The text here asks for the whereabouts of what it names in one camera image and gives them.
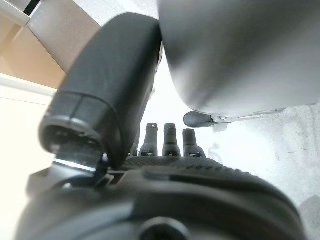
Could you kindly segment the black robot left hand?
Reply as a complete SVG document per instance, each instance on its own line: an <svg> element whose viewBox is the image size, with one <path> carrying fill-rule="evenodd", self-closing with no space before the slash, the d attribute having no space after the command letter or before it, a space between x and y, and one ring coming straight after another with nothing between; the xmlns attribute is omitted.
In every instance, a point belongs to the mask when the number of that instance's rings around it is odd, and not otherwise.
<svg viewBox="0 0 320 240"><path fill-rule="evenodd" d="M304 240L276 187L206 158L173 124L164 154L135 155L162 54L159 22L124 13L83 49L39 126L55 155L29 177L17 240Z"/></svg>

